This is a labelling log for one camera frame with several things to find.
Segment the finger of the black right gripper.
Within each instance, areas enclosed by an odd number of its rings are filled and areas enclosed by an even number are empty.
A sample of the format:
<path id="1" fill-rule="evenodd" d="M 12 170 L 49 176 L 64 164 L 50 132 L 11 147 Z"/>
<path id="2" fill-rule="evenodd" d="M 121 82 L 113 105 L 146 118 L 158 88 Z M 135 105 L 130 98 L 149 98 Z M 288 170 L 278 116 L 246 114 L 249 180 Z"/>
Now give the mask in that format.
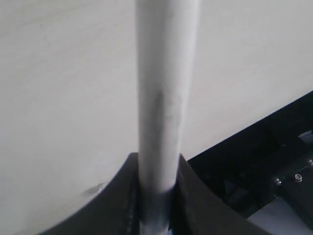
<path id="1" fill-rule="evenodd" d="M 174 235 L 258 235 L 259 228 L 242 218 L 211 192 L 183 156 L 179 157 L 172 210 Z"/>

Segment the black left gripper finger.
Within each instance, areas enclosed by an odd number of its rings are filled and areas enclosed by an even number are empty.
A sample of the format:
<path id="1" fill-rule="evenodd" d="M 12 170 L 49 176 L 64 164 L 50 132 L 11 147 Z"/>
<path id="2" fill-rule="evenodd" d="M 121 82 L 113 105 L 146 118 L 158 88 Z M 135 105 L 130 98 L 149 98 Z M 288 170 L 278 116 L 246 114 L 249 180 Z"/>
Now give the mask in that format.
<path id="1" fill-rule="evenodd" d="M 138 235 L 137 153 L 131 153 L 107 186 L 87 205 L 42 235 Z"/>

